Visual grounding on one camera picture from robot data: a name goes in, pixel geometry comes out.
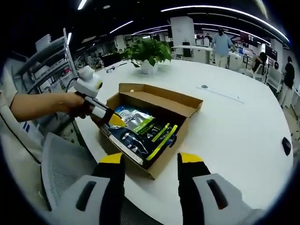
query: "hand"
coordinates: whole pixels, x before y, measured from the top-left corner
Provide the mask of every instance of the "hand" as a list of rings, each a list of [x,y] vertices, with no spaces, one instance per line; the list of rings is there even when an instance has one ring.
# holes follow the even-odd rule
[[[90,115],[92,109],[89,104],[85,104],[79,93],[68,92],[63,93],[61,111],[84,119],[86,115]]]

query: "box flap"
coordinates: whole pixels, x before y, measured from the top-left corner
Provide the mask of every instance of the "box flap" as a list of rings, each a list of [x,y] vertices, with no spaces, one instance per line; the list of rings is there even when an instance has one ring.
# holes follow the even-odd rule
[[[191,117],[197,112],[203,102],[191,96],[147,84],[120,83],[119,92],[186,117]]]

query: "white shirt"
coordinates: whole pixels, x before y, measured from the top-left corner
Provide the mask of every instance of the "white shirt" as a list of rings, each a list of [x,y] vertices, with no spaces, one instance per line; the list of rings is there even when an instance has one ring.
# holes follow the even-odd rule
[[[43,207],[45,203],[38,193],[42,190],[40,164],[38,163],[41,162],[42,147],[28,137],[27,132],[10,111],[9,107],[16,93],[11,74],[4,67],[0,86],[0,138],[4,156],[15,181],[27,199],[35,206]],[[38,162],[26,149],[35,156]]]

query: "white uniform sleeve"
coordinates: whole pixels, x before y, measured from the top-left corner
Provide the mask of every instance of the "white uniform sleeve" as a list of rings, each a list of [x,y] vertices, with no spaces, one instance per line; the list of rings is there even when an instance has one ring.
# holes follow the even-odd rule
[[[11,74],[4,66],[0,84],[1,106],[3,106],[4,104],[10,106],[14,100],[16,93],[17,90],[15,88]]]

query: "cardboard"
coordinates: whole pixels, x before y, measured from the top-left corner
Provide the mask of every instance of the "cardboard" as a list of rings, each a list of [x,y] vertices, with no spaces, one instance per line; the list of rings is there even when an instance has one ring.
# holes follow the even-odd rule
[[[188,132],[189,118],[198,112],[202,107],[203,101],[194,97],[183,95],[174,91],[137,83],[120,83],[119,92],[107,100],[106,105],[115,110],[119,105],[130,105],[146,109],[151,115],[178,125],[176,139],[166,149],[154,157],[147,166],[141,166],[129,155],[130,152],[124,150],[122,143],[116,142],[110,136],[108,127],[102,126],[100,130],[116,147],[127,156],[127,172],[145,174],[151,179],[155,179],[163,171],[164,167],[176,154],[176,150],[182,144]]]

